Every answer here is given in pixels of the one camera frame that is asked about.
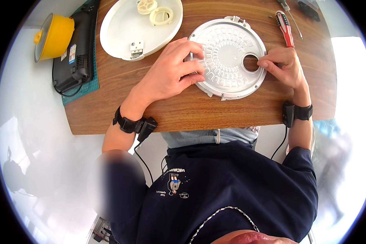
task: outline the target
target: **wood grain surface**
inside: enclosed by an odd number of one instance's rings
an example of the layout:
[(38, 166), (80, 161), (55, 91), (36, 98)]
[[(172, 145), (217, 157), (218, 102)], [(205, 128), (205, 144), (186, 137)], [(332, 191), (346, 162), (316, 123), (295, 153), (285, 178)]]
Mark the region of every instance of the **wood grain surface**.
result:
[[(114, 58), (103, 50), (99, 39), (100, 27), (106, 13), (116, 2), (101, 0), (99, 7), (96, 63), (100, 89), (65, 106), (69, 126), (75, 135), (105, 134), (118, 106), (162, 51), (141, 61), (129, 62)], [(183, 22), (172, 40), (189, 36), (207, 21), (236, 15), (251, 25), (267, 50), (285, 46), (275, 19), (275, 12), (282, 10), (277, 0), (182, 0), (182, 3)], [(303, 15), (296, 1), (288, 1), (288, 4), (304, 37), (300, 39), (294, 22), (287, 14), (295, 50), (310, 88), (313, 119), (332, 119), (336, 106), (337, 77), (328, 27), (320, 11), (321, 22), (316, 22)], [(261, 87), (248, 97), (221, 101), (220, 97), (210, 98), (192, 85), (180, 95), (152, 103), (144, 116), (156, 119), (159, 125), (155, 132), (282, 124), (282, 104), (292, 95), (291, 89), (267, 73)]]

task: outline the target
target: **yellow pot handle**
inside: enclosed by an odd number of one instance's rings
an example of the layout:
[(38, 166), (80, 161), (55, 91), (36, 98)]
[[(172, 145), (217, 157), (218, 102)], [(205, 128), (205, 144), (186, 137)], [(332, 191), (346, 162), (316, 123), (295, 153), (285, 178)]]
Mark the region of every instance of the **yellow pot handle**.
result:
[(42, 30), (40, 30), (38, 33), (35, 34), (34, 36), (34, 43), (35, 45), (38, 45), (40, 38), (42, 37)]

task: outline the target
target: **silver necklace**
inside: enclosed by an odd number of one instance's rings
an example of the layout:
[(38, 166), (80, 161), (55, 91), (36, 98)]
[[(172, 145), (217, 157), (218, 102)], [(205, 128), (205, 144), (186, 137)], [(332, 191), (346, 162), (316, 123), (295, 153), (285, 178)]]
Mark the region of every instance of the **silver necklace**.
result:
[(254, 222), (251, 220), (251, 218), (246, 214), (244, 213), (243, 211), (241, 211), (239, 208), (237, 207), (231, 207), (231, 206), (227, 206), (227, 207), (224, 207), (224, 208), (220, 208), (219, 210), (217, 210), (216, 212), (214, 212), (214, 214), (212, 214), (210, 217), (208, 217), (201, 225), (200, 227), (197, 229), (197, 231), (195, 232), (195, 234), (192, 236), (189, 244), (191, 244), (192, 240), (194, 240), (194, 237), (198, 234), (199, 230), (205, 225), (206, 222), (208, 222), (213, 216), (215, 216), (218, 212), (224, 210), (224, 209), (227, 209), (227, 208), (232, 208), (232, 209), (236, 209), (238, 210), (240, 213), (244, 214), (245, 217), (247, 217), (247, 219), (249, 220), (249, 222), (251, 222), (251, 224), (254, 226), (254, 230), (257, 231), (257, 232), (260, 232), (259, 231), (259, 228), (254, 224)]

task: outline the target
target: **person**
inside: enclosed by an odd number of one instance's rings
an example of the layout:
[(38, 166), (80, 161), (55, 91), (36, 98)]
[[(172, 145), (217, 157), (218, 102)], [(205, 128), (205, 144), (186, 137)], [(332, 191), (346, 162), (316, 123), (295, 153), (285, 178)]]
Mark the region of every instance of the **person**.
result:
[[(122, 102), (121, 116), (137, 121), (152, 102), (204, 81), (204, 68), (198, 61), (183, 62), (190, 52), (204, 58), (199, 43), (187, 38), (169, 43)], [(294, 90), (295, 105), (311, 105), (293, 48), (274, 48), (257, 64)], [(110, 173), (111, 191), (118, 195), (114, 213), (119, 218), (110, 226), (117, 242), (300, 242), (317, 215), (310, 153), (312, 118), (294, 121), (288, 135), (290, 152), (283, 164), (251, 149), (257, 134), (255, 127), (163, 133), (170, 156), (168, 169), (150, 187), (116, 163)], [(127, 151), (134, 139), (135, 133), (111, 124), (102, 151)]]

